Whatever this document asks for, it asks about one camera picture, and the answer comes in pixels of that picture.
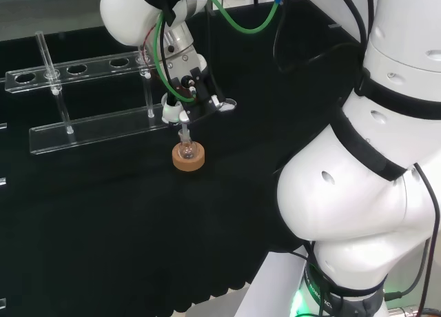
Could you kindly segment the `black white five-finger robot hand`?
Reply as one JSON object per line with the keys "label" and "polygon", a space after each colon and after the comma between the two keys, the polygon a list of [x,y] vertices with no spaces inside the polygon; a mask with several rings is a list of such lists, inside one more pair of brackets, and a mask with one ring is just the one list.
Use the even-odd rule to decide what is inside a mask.
{"label": "black white five-finger robot hand", "polygon": [[166,124],[193,123],[215,112],[231,112],[233,99],[226,98],[214,83],[205,57],[189,52],[160,66],[167,89],[161,99],[162,121]]}

